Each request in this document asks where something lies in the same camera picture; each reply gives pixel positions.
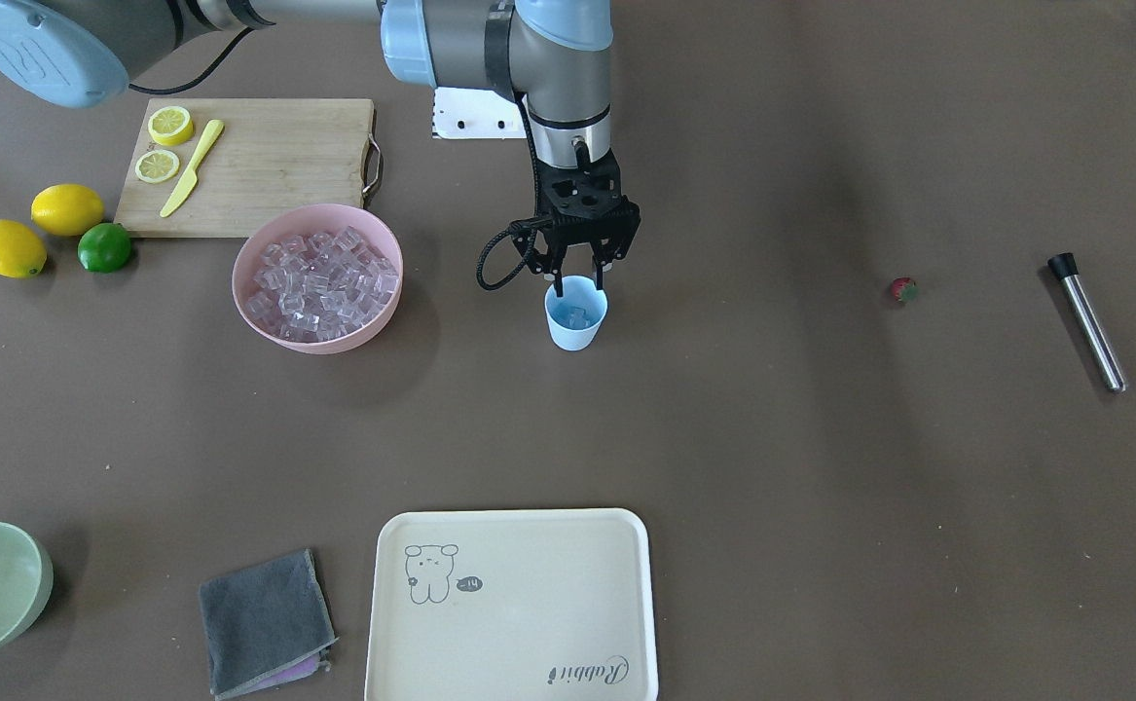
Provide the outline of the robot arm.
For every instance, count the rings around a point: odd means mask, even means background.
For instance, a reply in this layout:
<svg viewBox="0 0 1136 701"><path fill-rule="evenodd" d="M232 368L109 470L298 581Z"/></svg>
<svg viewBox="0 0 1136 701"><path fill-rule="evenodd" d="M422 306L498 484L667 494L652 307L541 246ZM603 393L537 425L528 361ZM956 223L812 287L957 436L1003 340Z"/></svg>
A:
<svg viewBox="0 0 1136 701"><path fill-rule="evenodd" d="M228 36L187 92L247 37L321 28L328 49L345 30L400 83L491 94L518 111L531 155L533 212L506 237L519 270L563 293L565 259L585 247L593 279L630 253L641 223L624 194L611 143L612 5L608 1L0 1L0 75L65 108L127 92L203 37Z"/></svg>

